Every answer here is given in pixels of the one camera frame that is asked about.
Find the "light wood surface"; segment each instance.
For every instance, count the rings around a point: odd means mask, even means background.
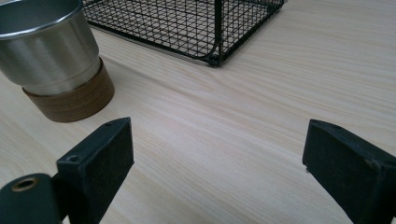
[[[0,76],[0,186],[131,117],[135,165],[102,223],[350,223],[302,165],[308,121],[396,155],[394,0],[291,0],[221,68],[93,32],[116,92],[88,119],[52,122]]]

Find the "cork coaster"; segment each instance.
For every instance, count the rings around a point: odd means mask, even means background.
[[[57,122],[85,119],[104,108],[114,95],[113,83],[102,59],[100,61],[98,73],[72,91],[46,96],[23,91],[48,119]]]

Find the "brass screw hole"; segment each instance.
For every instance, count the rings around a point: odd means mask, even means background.
[[[28,189],[33,188],[34,186],[37,185],[37,183],[38,183],[37,178],[29,177],[29,178],[25,178],[25,179],[19,181],[14,186],[12,186],[11,189],[14,192],[22,192],[22,191],[26,191]]]

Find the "table surface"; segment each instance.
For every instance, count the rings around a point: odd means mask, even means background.
[[[291,0],[221,68],[93,33],[116,93],[88,119],[52,122],[0,76],[1,186],[131,117],[102,223],[350,223],[302,165],[309,120],[396,155],[395,0]]]

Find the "wire basket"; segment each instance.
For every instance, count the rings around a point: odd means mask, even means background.
[[[283,0],[83,0],[96,28],[211,65],[223,63]]]

